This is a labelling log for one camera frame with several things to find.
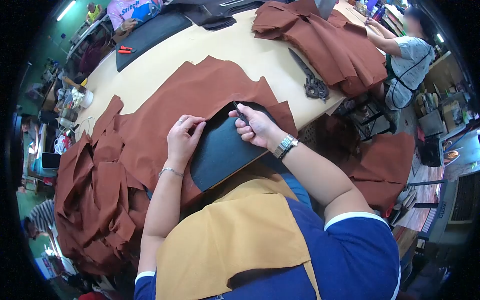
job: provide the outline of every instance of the bracelet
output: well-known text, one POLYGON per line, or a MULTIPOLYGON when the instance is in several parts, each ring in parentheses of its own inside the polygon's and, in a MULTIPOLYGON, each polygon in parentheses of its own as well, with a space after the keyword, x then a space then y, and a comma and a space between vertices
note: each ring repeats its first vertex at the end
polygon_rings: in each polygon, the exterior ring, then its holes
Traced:
POLYGON ((296 145, 294 145, 293 143, 290 143, 290 145, 288 145, 288 147, 285 149, 284 152, 282 152, 282 154, 280 154, 280 156, 278 157, 278 159, 282 160, 285 155, 287 155, 287 153, 296 145))
POLYGON ((160 175, 162 175, 163 171, 172 171, 173 174, 178 175, 178 176, 180 176, 180 177, 183 177, 183 175, 184 175, 184 174, 182 174, 182 173, 179 173, 179 172, 175 171, 175 170, 172 169, 172 168, 163 168, 163 169, 160 171, 160 173, 158 174, 158 177, 160 177, 160 175))

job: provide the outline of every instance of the ceiling light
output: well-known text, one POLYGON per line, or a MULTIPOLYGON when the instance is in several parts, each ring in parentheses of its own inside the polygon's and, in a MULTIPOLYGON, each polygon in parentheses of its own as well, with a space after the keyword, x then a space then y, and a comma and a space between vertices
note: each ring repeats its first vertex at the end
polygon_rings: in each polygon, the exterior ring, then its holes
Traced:
POLYGON ((67 6, 66 9, 64 9, 64 11, 62 11, 62 13, 60 14, 60 16, 57 18, 57 21, 60 21, 63 16, 68 13, 68 11, 70 10, 70 8, 72 8, 72 6, 75 4, 75 0, 73 0, 72 2, 70 2, 70 4, 67 6))

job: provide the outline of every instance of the right hand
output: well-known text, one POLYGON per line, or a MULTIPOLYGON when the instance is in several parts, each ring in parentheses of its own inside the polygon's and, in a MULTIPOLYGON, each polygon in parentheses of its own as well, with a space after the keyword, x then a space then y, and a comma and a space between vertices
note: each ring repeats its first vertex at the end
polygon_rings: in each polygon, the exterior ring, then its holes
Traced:
MULTIPOLYGON (((241 135, 242 140, 250 142, 255 146, 267 148, 270 152, 275 152, 277 146, 287 136, 287 133, 281 130, 264 113, 238 104, 238 109, 245 115, 249 126, 240 118, 235 121, 237 133, 241 135)), ((228 113, 229 117, 238 117, 237 111, 232 110, 228 113)))
POLYGON ((123 28, 123 30, 128 31, 132 30, 135 25, 137 25, 137 21, 133 18, 129 18, 122 23, 121 27, 123 28))
POLYGON ((380 23, 372 19, 371 17, 368 17, 367 20, 365 21, 365 25, 372 25, 373 27, 378 27, 380 26, 380 23))

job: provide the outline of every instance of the wristwatch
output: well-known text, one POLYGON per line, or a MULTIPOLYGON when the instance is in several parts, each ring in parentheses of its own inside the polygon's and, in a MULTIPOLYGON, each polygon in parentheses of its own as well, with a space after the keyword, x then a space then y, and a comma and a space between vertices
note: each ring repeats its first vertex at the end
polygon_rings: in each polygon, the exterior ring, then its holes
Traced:
POLYGON ((280 156, 282 155, 282 153, 285 152, 285 150, 288 149, 288 147, 292 145, 292 146, 296 146, 298 145, 298 141, 296 138, 294 138, 291 134, 288 134, 284 139, 283 141, 280 143, 280 145, 278 145, 275 149, 275 152, 273 153, 273 155, 276 157, 276 158, 280 158, 280 156))

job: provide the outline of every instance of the yellow fabric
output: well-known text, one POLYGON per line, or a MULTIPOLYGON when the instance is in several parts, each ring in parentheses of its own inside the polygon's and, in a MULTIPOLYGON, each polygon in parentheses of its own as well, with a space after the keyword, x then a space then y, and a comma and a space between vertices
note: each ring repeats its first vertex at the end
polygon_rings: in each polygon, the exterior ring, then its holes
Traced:
POLYGON ((98 14, 100 13, 100 9, 98 8, 98 4, 95 5, 95 11, 94 12, 90 12, 88 11, 88 16, 90 17, 90 21, 93 22, 95 20, 96 17, 98 17, 98 14))
POLYGON ((214 297, 240 272, 304 264, 320 300, 307 244, 279 191, 296 199, 283 180, 257 177, 181 221, 157 252, 156 299, 214 297))

